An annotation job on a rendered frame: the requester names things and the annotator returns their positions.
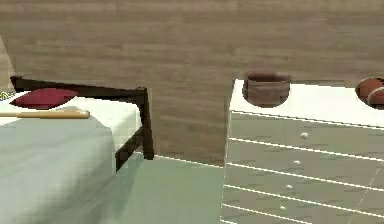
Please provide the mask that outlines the brown round pot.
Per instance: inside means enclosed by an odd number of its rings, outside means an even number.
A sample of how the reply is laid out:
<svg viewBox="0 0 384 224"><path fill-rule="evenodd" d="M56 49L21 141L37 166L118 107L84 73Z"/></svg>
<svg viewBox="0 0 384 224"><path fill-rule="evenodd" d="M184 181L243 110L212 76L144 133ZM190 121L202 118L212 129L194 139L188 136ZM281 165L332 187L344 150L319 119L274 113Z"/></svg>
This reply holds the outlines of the brown round pot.
<svg viewBox="0 0 384 224"><path fill-rule="evenodd" d="M273 108L289 96L291 77L275 72L247 72L242 87L243 98L253 106Z"/></svg>

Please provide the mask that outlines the white chest of drawers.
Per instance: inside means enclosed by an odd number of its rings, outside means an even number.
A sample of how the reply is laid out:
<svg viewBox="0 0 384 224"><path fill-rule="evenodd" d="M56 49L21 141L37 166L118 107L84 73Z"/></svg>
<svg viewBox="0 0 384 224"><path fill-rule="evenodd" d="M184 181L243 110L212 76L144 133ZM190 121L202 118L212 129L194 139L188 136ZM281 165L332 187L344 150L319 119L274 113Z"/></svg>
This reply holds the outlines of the white chest of drawers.
<svg viewBox="0 0 384 224"><path fill-rule="evenodd" d="M222 224L384 224L384 110L354 89L293 84L260 108L235 81Z"/></svg>

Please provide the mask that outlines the dark framed bed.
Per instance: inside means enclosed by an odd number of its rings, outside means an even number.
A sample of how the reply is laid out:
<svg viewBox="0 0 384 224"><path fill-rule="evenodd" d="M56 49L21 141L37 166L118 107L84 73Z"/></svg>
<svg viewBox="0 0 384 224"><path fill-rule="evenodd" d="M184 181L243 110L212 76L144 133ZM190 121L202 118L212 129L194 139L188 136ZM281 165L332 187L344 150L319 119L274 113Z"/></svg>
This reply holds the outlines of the dark framed bed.
<svg viewBox="0 0 384 224"><path fill-rule="evenodd" d="M57 109L80 118L44 119L20 99L56 83L11 81L0 100L0 224L117 224L136 170L128 158L154 157L147 89L72 84Z"/></svg>

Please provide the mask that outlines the wooden baseball bat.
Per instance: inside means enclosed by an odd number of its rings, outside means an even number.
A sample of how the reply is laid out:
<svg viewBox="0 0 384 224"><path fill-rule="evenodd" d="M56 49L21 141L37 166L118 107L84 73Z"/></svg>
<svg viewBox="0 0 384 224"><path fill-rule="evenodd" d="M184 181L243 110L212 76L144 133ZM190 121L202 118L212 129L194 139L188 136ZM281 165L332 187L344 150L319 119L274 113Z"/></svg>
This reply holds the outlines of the wooden baseball bat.
<svg viewBox="0 0 384 224"><path fill-rule="evenodd" d="M88 119L89 111L33 111L0 112L0 117L38 118L38 119Z"/></svg>

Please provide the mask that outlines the red pillow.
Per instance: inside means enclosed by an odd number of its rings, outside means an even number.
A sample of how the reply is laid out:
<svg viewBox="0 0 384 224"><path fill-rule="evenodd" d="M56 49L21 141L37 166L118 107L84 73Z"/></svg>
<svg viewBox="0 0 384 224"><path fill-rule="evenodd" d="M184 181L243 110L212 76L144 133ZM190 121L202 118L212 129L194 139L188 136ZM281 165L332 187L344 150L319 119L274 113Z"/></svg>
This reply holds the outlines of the red pillow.
<svg viewBox="0 0 384 224"><path fill-rule="evenodd" d="M76 97L73 90L59 88L42 88L30 91L10 102L11 105L27 108L48 110L61 106Z"/></svg>

